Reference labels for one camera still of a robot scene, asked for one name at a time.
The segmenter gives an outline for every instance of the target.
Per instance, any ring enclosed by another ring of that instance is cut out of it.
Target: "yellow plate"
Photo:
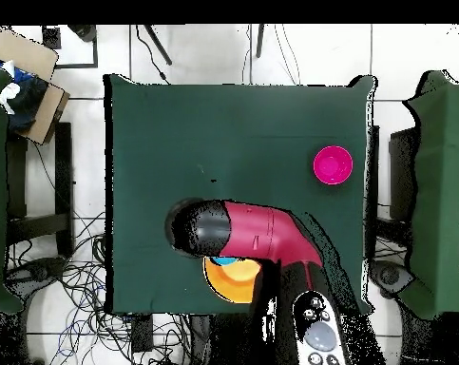
[[[250,259],[218,266],[209,258],[203,258],[203,273],[216,294],[235,303],[250,303],[261,265]]]

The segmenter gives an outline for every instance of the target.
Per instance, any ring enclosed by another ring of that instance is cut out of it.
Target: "pink cup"
[[[340,184],[353,172],[353,157],[338,145],[329,145],[318,151],[314,158],[314,172],[326,184]]]

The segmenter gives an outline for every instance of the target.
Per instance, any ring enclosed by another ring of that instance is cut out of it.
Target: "chair leg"
[[[261,57],[261,49],[263,46],[264,24],[259,24],[258,27],[258,44],[256,47],[256,57]]]

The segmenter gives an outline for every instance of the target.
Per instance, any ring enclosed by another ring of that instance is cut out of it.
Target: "white tile floor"
[[[254,25],[253,52],[256,52],[258,25]],[[41,40],[39,27],[13,27],[31,39]],[[288,44],[298,61],[303,85],[345,86],[355,76],[373,74],[378,79],[375,93],[374,124],[381,127],[379,153],[379,202],[389,204],[389,156],[386,147],[391,133],[414,125],[408,110],[399,102],[413,96],[418,81],[426,70],[449,70],[459,80],[459,26],[452,25],[267,25],[260,59],[253,57],[253,83],[256,85],[292,85],[285,70],[278,40],[286,56],[294,80],[298,82],[296,65]],[[223,84],[242,82],[244,56],[249,48],[246,24],[156,26],[161,42],[173,60],[169,67],[153,46],[146,31],[140,34],[152,48],[153,58],[172,84]],[[92,44],[85,44],[66,26],[61,26],[62,46],[59,64],[93,61]],[[147,48],[138,41],[135,26],[98,26],[98,68],[66,68],[55,70],[52,82],[71,94],[62,121],[71,122],[74,163],[74,208],[90,222],[105,211],[104,151],[105,122],[102,98],[104,73],[123,74],[139,83],[162,83],[153,68]],[[249,83],[249,59],[243,82]],[[54,141],[40,147],[50,177],[53,179]],[[43,215],[54,210],[53,189],[45,175],[33,146],[28,152],[29,214]],[[380,207],[386,217],[386,207]],[[75,231],[84,228],[77,219]],[[90,227],[92,234],[104,232],[104,220]],[[18,245],[17,253],[26,245]],[[77,260],[91,260],[89,248],[76,255]],[[34,241],[27,258],[55,256],[53,237]],[[371,315],[378,343],[389,365],[398,363],[401,347],[401,318],[397,305],[383,299],[373,285],[368,298],[374,306]],[[71,322],[73,304],[59,284],[40,291],[33,300],[28,322],[30,353],[47,362],[59,350],[61,333]],[[163,324],[167,316],[156,316]],[[159,331],[163,338],[166,329]],[[86,355],[84,365],[129,365],[120,353],[96,343],[93,335],[80,336],[79,357]],[[65,358],[60,355],[53,365]],[[66,365],[78,365],[75,357]]]

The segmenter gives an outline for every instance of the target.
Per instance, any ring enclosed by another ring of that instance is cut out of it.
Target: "cardboard box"
[[[11,29],[0,28],[0,61],[9,60],[13,61],[15,67],[36,74],[48,83],[47,92],[35,116],[35,123],[28,131],[18,133],[36,143],[48,143],[69,97],[67,92],[50,82],[58,54]]]

